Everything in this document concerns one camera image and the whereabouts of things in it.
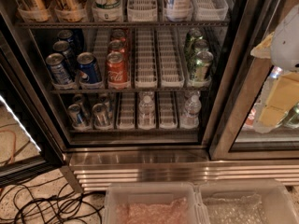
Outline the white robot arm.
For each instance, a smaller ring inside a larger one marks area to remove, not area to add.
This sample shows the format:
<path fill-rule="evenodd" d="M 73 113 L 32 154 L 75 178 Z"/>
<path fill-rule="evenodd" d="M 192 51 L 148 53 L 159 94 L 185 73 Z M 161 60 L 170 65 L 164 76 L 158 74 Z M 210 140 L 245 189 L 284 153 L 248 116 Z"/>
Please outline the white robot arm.
<path fill-rule="evenodd" d="M 275 31 L 254 47 L 250 55 L 269 59 L 271 64 L 285 71 L 264 93 L 265 103 L 258 118 L 262 126 L 274 128 L 299 101 L 299 5 L 290 10 Z"/>

